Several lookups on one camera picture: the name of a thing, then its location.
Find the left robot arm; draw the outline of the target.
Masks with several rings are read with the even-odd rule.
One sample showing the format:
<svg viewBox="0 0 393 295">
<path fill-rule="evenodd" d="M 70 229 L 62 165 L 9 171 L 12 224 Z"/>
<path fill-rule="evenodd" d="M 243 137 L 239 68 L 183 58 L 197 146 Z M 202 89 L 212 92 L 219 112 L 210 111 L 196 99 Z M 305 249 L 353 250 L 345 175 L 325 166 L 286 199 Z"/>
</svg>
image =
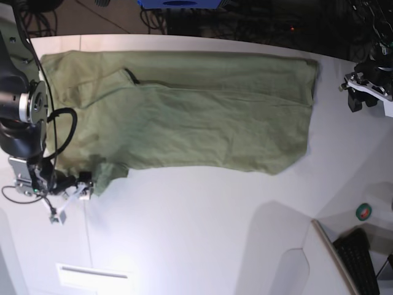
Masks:
<svg viewBox="0 0 393 295">
<path fill-rule="evenodd" d="M 341 85 L 348 92 L 352 112 L 382 102 L 384 115 L 392 117 L 392 1 L 351 1 L 356 15 L 371 35 L 367 57 L 356 64 Z"/>
</svg>

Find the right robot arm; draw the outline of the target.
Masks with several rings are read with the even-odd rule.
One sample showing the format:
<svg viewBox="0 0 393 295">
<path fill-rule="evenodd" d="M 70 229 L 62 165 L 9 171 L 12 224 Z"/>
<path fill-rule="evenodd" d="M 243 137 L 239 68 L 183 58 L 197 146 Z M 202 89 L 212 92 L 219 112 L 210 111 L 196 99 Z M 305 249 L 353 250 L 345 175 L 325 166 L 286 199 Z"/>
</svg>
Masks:
<svg viewBox="0 0 393 295">
<path fill-rule="evenodd" d="M 77 114 L 71 108 L 55 109 L 43 67 L 23 24 L 20 1 L 1 2 L 1 149 L 8 154 L 15 173 L 15 188 L 24 195 L 46 197 L 76 187 L 76 196 L 90 195 L 90 172 L 79 177 L 56 170 L 57 157 L 75 134 Z M 69 114 L 71 129 L 65 142 L 44 154 L 47 124 Z"/>
</svg>

